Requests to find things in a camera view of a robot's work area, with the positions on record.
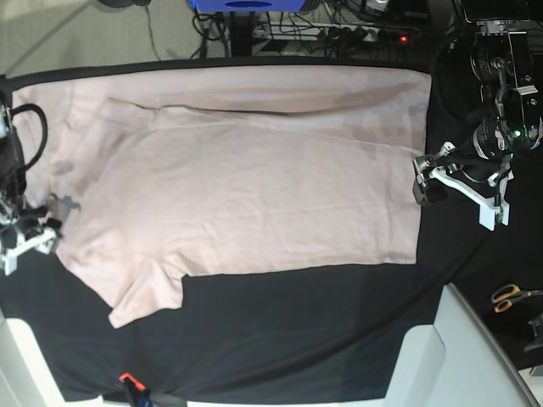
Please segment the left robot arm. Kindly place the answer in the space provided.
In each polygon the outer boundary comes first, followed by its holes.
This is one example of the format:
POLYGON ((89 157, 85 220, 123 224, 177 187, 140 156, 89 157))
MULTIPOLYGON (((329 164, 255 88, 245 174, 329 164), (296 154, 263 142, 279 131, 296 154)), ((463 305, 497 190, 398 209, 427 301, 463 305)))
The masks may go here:
POLYGON ((475 186, 493 189, 491 203, 503 204, 500 187, 512 174, 515 153, 539 147, 542 107, 535 85, 535 62, 529 50, 531 20, 527 1, 455 1, 459 26, 439 45, 432 66, 464 38, 471 39, 469 65, 479 81, 480 103, 471 112, 448 115, 473 125, 474 133, 461 145, 442 145, 413 161, 413 193, 418 204, 445 197, 445 184, 466 196, 477 196, 475 186))

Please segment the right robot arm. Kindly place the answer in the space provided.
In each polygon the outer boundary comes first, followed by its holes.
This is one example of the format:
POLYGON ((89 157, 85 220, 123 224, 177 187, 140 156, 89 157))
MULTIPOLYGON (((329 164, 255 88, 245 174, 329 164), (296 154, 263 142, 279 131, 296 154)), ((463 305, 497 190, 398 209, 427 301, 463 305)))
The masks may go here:
POLYGON ((26 197, 27 176, 42 159, 48 145, 48 120, 34 103, 12 107, 1 98, 1 255, 18 257, 30 250, 55 254, 65 240, 65 222, 79 204, 68 194, 47 193, 41 203, 26 197), (38 118, 41 135, 30 158, 24 153, 14 117, 30 113, 38 118))

